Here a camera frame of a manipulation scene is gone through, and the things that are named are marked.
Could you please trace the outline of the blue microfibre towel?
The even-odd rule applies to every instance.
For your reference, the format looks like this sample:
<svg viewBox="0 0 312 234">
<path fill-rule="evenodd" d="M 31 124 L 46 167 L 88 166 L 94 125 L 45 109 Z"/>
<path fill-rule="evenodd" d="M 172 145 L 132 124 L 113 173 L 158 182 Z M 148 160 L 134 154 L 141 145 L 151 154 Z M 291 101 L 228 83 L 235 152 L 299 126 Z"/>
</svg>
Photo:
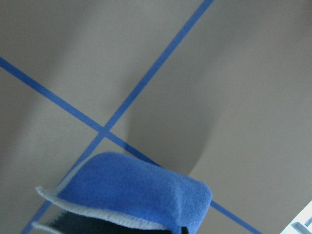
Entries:
<svg viewBox="0 0 312 234">
<path fill-rule="evenodd" d="M 53 191 L 37 192 L 60 208 L 33 223 L 52 234 L 194 234 L 212 201 L 205 183 L 114 152 L 84 160 Z"/>
</svg>

